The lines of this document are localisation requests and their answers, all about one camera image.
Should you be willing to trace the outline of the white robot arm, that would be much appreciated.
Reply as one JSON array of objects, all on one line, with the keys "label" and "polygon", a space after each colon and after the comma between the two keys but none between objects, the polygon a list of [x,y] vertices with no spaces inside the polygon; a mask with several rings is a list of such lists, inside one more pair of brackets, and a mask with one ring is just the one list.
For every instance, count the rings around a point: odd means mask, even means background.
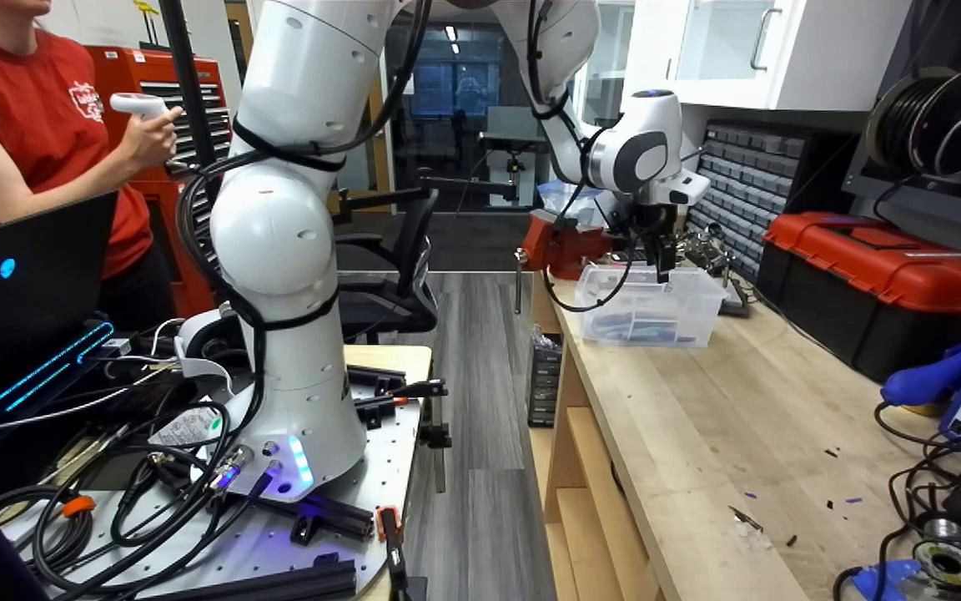
[{"label": "white robot arm", "polygon": [[[297,505],[365,462],[348,399],[337,243],[328,195],[361,142],[390,25],[419,0],[265,0],[222,180],[211,212],[217,275],[254,363],[235,423],[242,462],[228,494]],[[708,180],[683,165],[682,104],[635,92],[619,116],[572,116],[572,79],[596,39],[593,0],[449,0],[503,32],[554,170],[627,203],[655,263],[674,261],[671,216]]]}]

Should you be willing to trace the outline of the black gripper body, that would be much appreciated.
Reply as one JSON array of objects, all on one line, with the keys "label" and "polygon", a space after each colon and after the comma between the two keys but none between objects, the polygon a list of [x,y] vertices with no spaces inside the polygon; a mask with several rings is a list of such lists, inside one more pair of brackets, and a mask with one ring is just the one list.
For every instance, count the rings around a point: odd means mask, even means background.
[{"label": "black gripper body", "polygon": [[663,280],[676,263],[676,212],[671,203],[629,203],[625,212],[635,253]]}]

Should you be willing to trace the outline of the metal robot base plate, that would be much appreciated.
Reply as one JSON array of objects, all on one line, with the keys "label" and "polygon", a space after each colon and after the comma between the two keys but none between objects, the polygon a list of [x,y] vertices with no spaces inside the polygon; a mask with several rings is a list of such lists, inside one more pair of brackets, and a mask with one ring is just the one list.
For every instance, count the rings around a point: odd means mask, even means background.
[{"label": "metal robot base plate", "polygon": [[31,505],[11,529],[26,536],[22,561],[53,601],[390,601],[407,588],[401,518],[407,505],[419,399],[371,399],[365,462],[305,500],[219,497],[161,548],[119,548],[113,490],[93,490],[86,538],[66,561],[44,551],[66,538],[66,518]]}]

